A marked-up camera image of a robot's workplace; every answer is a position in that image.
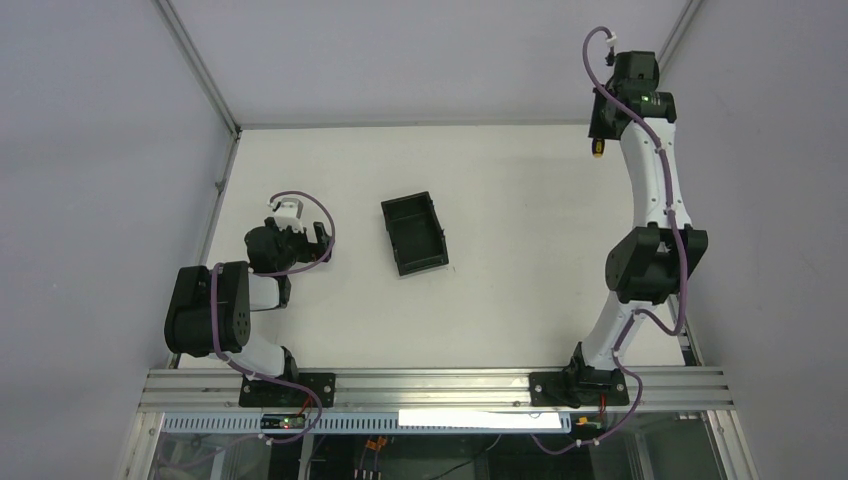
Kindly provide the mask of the yellow black screwdriver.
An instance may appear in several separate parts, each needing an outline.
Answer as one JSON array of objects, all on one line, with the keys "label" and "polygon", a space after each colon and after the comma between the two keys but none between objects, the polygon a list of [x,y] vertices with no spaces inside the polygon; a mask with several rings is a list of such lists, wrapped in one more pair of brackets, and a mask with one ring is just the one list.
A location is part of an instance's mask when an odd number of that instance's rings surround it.
[{"label": "yellow black screwdriver", "polygon": [[603,138],[592,139],[592,155],[595,158],[601,158],[605,152],[605,140]]}]

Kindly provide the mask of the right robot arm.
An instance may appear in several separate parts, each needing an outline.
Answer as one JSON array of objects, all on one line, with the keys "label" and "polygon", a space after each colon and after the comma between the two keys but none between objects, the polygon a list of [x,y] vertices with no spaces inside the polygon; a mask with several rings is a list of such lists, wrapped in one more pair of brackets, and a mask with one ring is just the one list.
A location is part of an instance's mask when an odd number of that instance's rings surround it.
[{"label": "right robot arm", "polygon": [[609,252],[605,281],[609,296],[589,335],[580,342],[562,376],[565,392],[581,405],[628,401],[624,353],[646,319],[669,297],[683,298],[688,280],[708,247],[708,234],[694,227],[680,191],[674,153],[676,106],[658,89],[654,53],[608,54],[610,78],[594,90],[589,136],[595,152],[618,142],[631,183],[631,231]]}]

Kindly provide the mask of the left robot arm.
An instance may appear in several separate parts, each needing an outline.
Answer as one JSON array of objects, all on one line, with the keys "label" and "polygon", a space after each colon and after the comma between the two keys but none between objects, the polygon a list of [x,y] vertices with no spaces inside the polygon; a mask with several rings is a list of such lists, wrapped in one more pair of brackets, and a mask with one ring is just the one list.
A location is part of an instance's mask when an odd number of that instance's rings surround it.
[{"label": "left robot arm", "polygon": [[182,267],[165,317],[168,349],[216,357],[250,378],[299,382],[293,354],[252,332],[255,312],[282,310],[290,273],[331,258],[333,237],[321,222],[279,226],[272,218],[245,234],[246,261]]}]

